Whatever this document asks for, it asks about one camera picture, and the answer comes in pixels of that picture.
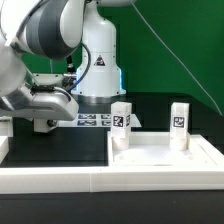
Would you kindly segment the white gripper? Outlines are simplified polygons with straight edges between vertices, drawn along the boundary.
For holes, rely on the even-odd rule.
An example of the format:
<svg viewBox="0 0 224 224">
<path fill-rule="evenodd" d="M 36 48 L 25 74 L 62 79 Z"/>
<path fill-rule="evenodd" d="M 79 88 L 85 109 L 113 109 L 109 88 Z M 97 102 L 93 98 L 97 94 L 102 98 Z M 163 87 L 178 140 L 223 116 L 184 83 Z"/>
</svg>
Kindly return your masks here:
<svg viewBox="0 0 224 224">
<path fill-rule="evenodd" d="M 35 73 L 8 94 L 0 94 L 0 116 L 65 120 L 75 119 L 79 105 L 62 88 L 62 74 Z"/>
</svg>

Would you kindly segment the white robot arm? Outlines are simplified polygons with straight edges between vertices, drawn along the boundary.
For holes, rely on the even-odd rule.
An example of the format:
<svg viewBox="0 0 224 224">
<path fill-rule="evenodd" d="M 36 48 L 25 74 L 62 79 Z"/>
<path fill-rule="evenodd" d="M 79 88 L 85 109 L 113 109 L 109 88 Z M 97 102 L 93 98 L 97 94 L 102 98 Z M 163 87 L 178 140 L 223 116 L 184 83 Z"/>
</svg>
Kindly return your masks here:
<svg viewBox="0 0 224 224">
<path fill-rule="evenodd" d="M 21 55 L 52 60 L 70 56 L 81 43 L 90 3 L 122 7 L 129 0 L 0 0 L 0 116 L 73 120 L 79 105 L 60 87 L 40 86 Z"/>
</svg>

